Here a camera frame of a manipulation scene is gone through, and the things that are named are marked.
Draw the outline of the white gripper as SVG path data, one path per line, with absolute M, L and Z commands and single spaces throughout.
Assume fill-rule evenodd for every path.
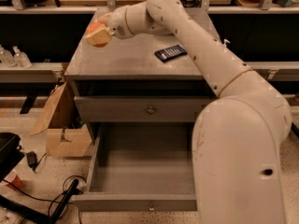
M 90 27 L 85 36 L 92 46 L 105 46 L 113 35 L 120 39 L 131 38 L 146 33 L 150 28 L 150 15 L 145 2 L 118 7 L 112 13 L 99 17 L 97 21 L 103 24 Z

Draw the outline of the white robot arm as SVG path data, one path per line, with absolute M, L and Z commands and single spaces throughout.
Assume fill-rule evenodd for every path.
M 87 41 L 170 32 L 217 98 L 192 131 L 200 224 L 287 224 L 279 149 L 292 126 L 289 103 L 186 12 L 179 0 L 119 7 L 87 28 Z

